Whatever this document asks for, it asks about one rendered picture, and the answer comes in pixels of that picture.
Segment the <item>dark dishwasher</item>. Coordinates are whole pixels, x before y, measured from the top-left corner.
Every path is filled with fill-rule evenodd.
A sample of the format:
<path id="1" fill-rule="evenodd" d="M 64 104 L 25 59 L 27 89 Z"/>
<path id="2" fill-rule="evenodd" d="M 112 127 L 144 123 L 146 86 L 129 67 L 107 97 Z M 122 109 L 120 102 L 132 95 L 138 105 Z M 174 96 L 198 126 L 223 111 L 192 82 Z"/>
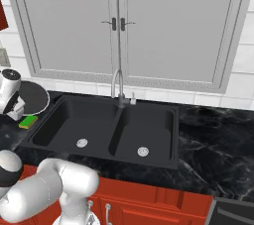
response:
<path id="1" fill-rule="evenodd" d="M 204 225 L 254 225 L 254 203 L 214 197 Z"/>

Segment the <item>red wall cupboard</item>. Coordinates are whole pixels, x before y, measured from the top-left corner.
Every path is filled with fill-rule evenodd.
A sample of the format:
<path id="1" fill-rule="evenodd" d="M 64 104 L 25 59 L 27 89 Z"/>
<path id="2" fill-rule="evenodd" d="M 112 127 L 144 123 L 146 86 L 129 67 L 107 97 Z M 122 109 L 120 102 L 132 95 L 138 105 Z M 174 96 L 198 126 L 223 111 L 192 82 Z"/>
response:
<path id="1" fill-rule="evenodd" d="M 8 22 L 7 22 L 7 18 L 4 12 L 4 8 L 2 5 L 2 2 L 0 0 L 0 31 L 7 29 L 8 26 Z"/>

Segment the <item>grey metal tap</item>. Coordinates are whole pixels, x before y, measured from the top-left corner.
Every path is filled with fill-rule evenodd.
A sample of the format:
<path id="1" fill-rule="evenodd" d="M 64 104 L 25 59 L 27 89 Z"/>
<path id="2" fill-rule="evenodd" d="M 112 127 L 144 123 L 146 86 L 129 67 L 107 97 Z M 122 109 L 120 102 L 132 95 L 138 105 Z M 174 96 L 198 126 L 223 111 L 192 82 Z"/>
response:
<path id="1" fill-rule="evenodd" d="M 113 73 L 112 81 L 111 81 L 111 97 L 115 97 L 115 83 L 116 78 L 119 78 L 119 94 L 118 94 L 118 101 L 119 101 L 119 107 L 123 108 L 124 106 L 130 104 L 135 105 L 137 103 L 137 100 L 135 98 L 135 93 L 132 93 L 131 98 L 126 98 L 125 94 L 123 92 L 123 74 L 121 69 L 116 69 Z"/>

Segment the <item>grey wall socket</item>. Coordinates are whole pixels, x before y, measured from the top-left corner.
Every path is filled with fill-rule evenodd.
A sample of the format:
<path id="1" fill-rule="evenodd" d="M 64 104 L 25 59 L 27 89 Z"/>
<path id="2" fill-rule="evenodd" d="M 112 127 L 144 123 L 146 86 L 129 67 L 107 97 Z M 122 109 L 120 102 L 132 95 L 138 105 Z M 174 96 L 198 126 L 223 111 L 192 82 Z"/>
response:
<path id="1" fill-rule="evenodd" d="M 11 63 L 7 55 L 7 51 L 4 48 L 0 48 L 0 65 L 7 67 L 11 66 Z"/>

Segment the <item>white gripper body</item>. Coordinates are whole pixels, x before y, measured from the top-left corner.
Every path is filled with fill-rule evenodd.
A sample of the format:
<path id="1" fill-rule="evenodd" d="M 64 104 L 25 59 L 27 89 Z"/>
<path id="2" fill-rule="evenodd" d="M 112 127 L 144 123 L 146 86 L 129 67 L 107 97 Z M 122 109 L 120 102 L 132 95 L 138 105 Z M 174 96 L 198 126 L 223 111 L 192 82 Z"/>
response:
<path id="1" fill-rule="evenodd" d="M 7 115 L 12 118 L 14 121 L 18 121 L 22 118 L 24 114 L 25 102 L 22 99 L 19 99 L 15 104 L 13 109 L 7 113 Z"/>

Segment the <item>black double sink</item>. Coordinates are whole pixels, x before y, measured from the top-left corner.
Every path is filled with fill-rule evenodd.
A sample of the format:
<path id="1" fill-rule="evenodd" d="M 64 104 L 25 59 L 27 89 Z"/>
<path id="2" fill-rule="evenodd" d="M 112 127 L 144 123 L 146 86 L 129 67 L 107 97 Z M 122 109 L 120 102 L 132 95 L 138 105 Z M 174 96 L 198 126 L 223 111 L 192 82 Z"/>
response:
<path id="1" fill-rule="evenodd" d="M 179 108 L 63 95 L 22 142 L 24 147 L 156 168 L 179 163 Z"/>

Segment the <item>black round pan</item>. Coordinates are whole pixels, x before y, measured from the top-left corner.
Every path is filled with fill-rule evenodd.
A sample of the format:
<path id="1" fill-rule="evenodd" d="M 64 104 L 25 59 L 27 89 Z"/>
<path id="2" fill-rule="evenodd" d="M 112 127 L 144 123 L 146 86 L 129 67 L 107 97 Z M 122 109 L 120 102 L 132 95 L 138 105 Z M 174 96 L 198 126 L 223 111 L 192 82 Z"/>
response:
<path id="1" fill-rule="evenodd" d="M 50 104 L 49 92 L 36 82 L 23 80 L 21 82 L 19 94 L 25 102 L 25 116 L 39 115 L 44 112 Z"/>

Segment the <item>red drawer front panel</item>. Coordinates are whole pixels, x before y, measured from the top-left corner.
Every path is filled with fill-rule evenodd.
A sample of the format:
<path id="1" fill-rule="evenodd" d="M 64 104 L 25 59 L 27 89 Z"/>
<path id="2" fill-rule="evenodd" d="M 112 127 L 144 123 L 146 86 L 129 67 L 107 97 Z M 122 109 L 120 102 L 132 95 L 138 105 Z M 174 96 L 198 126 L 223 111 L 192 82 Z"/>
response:
<path id="1" fill-rule="evenodd" d="M 205 217 L 212 197 L 188 191 L 101 177 L 96 195 L 140 202 L 155 207 Z"/>

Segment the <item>grey window pane door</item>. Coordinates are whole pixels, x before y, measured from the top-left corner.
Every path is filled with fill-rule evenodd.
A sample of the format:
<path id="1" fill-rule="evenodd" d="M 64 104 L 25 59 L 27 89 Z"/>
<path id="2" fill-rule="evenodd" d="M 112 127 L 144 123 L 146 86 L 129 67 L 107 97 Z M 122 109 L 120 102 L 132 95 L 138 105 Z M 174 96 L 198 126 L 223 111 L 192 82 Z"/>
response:
<path id="1" fill-rule="evenodd" d="M 33 77 L 109 83 L 117 68 L 116 0 L 10 0 Z"/>
<path id="2" fill-rule="evenodd" d="M 250 0 L 120 0 L 124 82 L 223 93 Z"/>

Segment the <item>green and yellow sponge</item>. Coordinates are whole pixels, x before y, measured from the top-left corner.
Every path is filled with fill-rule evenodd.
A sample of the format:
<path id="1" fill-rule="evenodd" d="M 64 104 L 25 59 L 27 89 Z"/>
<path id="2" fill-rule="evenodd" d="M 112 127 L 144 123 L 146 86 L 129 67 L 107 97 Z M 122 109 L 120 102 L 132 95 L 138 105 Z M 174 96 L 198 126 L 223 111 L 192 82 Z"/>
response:
<path id="1" fill-rule="evenodd" d="M 38 120 L 37 116 L 29 115 L 22 122 L 19 123 L 21 129 L 30 129 Z"/>

